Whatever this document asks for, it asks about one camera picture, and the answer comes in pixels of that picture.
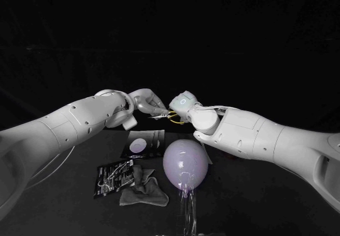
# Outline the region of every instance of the inflated balloon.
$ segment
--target inflated balloon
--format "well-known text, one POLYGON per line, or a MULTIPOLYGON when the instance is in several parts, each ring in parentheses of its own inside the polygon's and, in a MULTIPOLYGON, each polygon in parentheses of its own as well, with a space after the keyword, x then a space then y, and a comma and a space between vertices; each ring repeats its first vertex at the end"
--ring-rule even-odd
POLYGON ((184 191, 184 195, 202 183, 208 165, 208 154, 196 141, 180 139, 170 144, 164 153, 163 168, 172 184, 184 191))

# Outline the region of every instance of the balloon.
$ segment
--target balloon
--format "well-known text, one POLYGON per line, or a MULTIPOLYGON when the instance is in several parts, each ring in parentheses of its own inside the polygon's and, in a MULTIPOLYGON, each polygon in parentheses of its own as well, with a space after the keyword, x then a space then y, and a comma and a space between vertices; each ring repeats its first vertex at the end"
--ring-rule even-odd
POLYGON ((184 191, 184 195, 202 183, 208 165, 208 153, 196 141, 180 139, 170 144, 163 168, 172 184, 184 191))

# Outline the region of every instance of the black table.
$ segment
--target black table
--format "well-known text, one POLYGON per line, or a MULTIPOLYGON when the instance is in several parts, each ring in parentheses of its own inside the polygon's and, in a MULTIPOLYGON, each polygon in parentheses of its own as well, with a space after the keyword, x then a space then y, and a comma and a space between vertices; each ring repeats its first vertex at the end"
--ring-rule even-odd
MULTIPOLYGON (((0 235, 176 235, 177 189, 163 158, 137 160, 156 169, 166 207, 120 206, 121 193, 92 199, 97 167, 120 161, 127 131, 104 130, 78 145, 55 174, 25 191, 0 221, 0 235)), ((192 134, 166 133, 166 146, 192 134)), ((264 161, 244 160, 206 146, 213 164, 197 187, 197 232, 226 235, 340 235, 340 214, 295 175, 264 161)))

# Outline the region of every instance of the purple balloon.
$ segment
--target purple balloon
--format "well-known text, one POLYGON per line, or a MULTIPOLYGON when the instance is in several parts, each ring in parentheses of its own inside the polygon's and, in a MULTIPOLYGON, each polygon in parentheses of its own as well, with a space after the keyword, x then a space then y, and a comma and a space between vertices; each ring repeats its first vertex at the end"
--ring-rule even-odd
POLYGON ((208 154, 196 141, 180 139, 170 144, 163 168, 172 184, 184 191, 184 195, 202 183, 208 165, 208 154))

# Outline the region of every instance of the cloth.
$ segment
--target cloth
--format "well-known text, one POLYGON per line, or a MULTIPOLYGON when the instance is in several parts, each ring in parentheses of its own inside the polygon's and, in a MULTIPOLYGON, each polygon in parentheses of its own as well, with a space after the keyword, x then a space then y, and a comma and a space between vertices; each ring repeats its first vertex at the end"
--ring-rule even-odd
POLYGON ((134 186, 123 190, 120 206, 135 203, 147 203, 164 207, 169 204, 169 196, 161 191, 154 177, 148 177, 153 169, 141 169, 141 165, 133 166, 134 186))

